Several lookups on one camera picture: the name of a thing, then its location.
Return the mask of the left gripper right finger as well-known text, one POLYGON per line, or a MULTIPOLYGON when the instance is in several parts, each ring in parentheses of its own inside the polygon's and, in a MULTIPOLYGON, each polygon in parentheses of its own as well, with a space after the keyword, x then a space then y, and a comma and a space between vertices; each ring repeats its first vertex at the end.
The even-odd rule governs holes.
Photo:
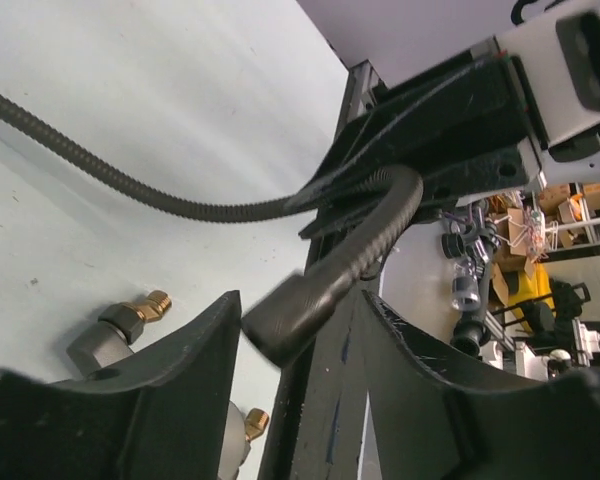
POLYGON ((600 368, 536 381, 366 293, 364 370, 386 479, 600 479, 600 368))

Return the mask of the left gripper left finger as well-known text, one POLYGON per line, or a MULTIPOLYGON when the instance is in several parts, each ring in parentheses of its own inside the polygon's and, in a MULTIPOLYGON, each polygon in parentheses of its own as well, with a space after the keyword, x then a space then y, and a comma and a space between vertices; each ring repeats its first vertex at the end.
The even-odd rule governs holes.
POLYGON ((213 479, 240 295, 84 380, 0 369, 0 479, 213 479))

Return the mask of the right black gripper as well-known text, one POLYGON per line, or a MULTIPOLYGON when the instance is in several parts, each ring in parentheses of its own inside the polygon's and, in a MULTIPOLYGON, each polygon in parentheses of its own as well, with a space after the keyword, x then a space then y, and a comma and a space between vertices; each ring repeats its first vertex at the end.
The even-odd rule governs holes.
POLYGON ((537 178, 543 126, 522 62, 501 40, 488 37, 419 79, 421 86, 347 124, 328 152, 341 163, 331 170, 322 165, 285 203, 287 210, 302 210, 324 200, 325 210, 298 233, 301 239, 357 227, 394 188, 402 202, 406 194, 414 197, 411 205, 418 208, 421 175, 389 165, 433 135, 419 155, 426 206, 524 188, 537 178))

